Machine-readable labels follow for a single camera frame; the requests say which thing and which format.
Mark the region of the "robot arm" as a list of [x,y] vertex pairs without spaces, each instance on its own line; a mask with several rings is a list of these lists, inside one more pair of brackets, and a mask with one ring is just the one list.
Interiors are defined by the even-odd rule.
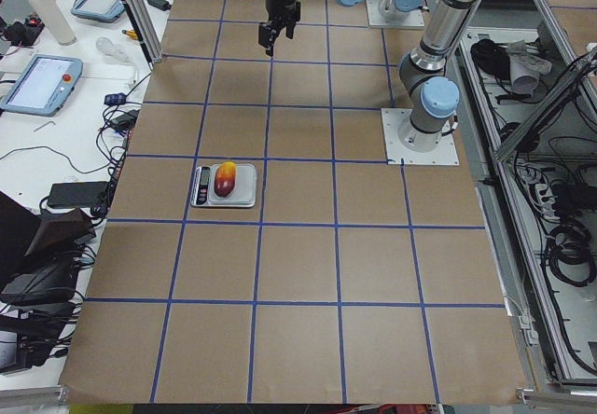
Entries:
[[[364,0],[335,1],[351,7]],[[438,0],[419,45],[399,66],[399,76],[410,95],[412,110],[399,127],[398,138],[410,150],[434,150],[443,136],[444,124],[456,113],[460,93],[445,77],[445,66],[480,1]]]

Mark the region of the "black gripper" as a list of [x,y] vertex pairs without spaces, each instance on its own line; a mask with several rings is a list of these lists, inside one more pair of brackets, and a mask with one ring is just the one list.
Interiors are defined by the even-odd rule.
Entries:
[[258,44],[266,46],[269,57],[274,55],[274,44],[282,30],[288,39],[294,38],[295,27],[300,21],[300,2],[292,4],[276,0],[266,0],[268,21],[261,22],[258,27]]

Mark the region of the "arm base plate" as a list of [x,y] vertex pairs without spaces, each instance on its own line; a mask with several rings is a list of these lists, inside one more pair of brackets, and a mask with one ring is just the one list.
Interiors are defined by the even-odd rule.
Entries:
[[416,131],[409,108],[383,108],[382,130],[386,161],[391,165],[458,166],[450,123],[432,134]]
[[368,26],[422,30],[424,0],[366,0]]

